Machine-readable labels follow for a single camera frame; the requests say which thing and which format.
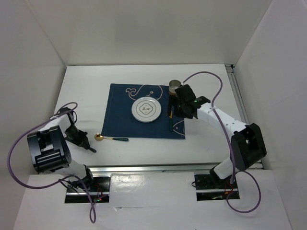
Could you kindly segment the gold knife black handle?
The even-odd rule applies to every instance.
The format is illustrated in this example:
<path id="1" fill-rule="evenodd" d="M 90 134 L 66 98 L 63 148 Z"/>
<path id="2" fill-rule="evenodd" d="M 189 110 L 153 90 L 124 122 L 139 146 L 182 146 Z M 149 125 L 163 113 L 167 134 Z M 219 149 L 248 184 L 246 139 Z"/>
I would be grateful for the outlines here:
<path id="1" fill-rule="evenodd" d="M 169 118 L 169 130 L 170 132 L 173 131 L 173 115 L 172 115 L 172 108 L 168 108 L 167 116 Z"/>

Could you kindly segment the gold spoon black handle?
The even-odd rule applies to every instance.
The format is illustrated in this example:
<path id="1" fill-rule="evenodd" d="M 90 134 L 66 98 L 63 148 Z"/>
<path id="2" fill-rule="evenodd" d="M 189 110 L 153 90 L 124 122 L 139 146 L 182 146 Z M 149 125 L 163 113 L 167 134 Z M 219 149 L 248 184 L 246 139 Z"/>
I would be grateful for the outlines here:
<path id="1" fill-rule="evenodd" d="M 115 140 L 115 141 L 129 141 L 128 138 L 112 138 L 112 137 L 105 137 L 105 136 L 102 136 L 101 134 L 95 134 L 94 136 L 95 140 L 96 141 L 102 141 L 104 139 L 107 139 L 107 140 Z"/>

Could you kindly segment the white round dinner plate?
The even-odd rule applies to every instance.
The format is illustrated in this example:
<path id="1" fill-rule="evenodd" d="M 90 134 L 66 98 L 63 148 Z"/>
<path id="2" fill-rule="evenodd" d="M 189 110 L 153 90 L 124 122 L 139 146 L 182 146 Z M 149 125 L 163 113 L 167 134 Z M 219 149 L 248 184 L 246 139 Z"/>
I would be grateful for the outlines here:
<path id="1" fill-rule="evenodd" d="M 132 116 L 139 122 L 150 123 L 159 118 L 162 112 L 161 104 L 153 97 L 137 99 L 131 107 Z"/>

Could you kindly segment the dark blue embroidered cloth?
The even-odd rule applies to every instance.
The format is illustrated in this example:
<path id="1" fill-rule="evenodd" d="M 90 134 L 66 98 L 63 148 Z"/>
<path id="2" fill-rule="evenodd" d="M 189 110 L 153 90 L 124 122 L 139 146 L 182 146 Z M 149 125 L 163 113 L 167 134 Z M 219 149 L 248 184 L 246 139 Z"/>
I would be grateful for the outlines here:
<path id="1" fill-rule="evenodd" d="M 137 121 L 131 113 L 132 104 L 142 97 L 153 97 L 161 104 L 159 118 L 150 123 Z M 168 86 L 115 84 L 109 89 L 102 135 L 117 138 L 185 139 L 183 118 L 173 116 L 173 131 L 169 130 L 167 116 Z"/>

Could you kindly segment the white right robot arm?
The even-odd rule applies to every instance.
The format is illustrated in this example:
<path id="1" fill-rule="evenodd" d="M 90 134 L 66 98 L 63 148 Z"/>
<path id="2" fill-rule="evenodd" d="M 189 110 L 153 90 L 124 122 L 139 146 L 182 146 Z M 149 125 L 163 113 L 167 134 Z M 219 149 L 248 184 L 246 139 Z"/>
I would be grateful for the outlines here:
<path id="1" fill-rule="evenodd" d="M 257 124 L 248 125 L 236 120 L 203 96 L 185 102 L 170 95 L 167 112 L 181 118 L 199 119 L 225 135 L 230 154 L 210 169 L 209 182 L 215 188 L 225 184 L 228 177 L 234 180 L 235 173 L 245 171 L 267 155 L 261 129 Z"/>

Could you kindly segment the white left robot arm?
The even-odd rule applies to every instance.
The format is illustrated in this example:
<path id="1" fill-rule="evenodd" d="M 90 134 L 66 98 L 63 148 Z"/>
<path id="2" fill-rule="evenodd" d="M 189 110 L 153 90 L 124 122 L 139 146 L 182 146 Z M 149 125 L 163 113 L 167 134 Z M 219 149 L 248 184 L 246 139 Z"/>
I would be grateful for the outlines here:
<path id="1" fill-rule="evenodd" d="M 75 123 L 75 112 L 69 112 L 59 118 L 51 117 L 50 122 L 43 128 L 27 135 L 28 147 L 33 167 L 38 174 L 74 174 L 79 179 L 69 182 L 70 186 L 90 191 L 95 180 L 86 165 L 72 159 L 68 143 L 93 153 L 96 150 L 90 146 L 87 132 L 79 130 Z"/>

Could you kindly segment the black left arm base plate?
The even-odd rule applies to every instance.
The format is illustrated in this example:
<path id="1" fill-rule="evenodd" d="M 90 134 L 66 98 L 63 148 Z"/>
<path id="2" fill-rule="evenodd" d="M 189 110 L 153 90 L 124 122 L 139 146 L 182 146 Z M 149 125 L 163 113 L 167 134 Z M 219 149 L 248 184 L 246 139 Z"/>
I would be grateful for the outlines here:
<path id="1" fill-rule="evenodd" d="M 93 203 L 108 203 L 110 175 L 94 177 L 92 181 L 83 179 Z M 66 181 L 66 204 L 90 203 L 87 193 L 80 181 Z"/>

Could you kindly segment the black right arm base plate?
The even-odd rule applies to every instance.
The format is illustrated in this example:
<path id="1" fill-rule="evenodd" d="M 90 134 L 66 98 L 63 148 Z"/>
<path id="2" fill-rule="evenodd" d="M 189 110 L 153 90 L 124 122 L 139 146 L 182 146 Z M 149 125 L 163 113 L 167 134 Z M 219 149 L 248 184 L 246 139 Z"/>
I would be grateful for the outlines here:
<path id="1" fill-rule="evenodd" d="M 191 186 L 196 189 L 197 201 L 216 201 L 229 199 L 240 199 L 236 181 L 230 183 L 231 176 L 226 179 L 212 182 L 209 174 L 195 174 Z"/>

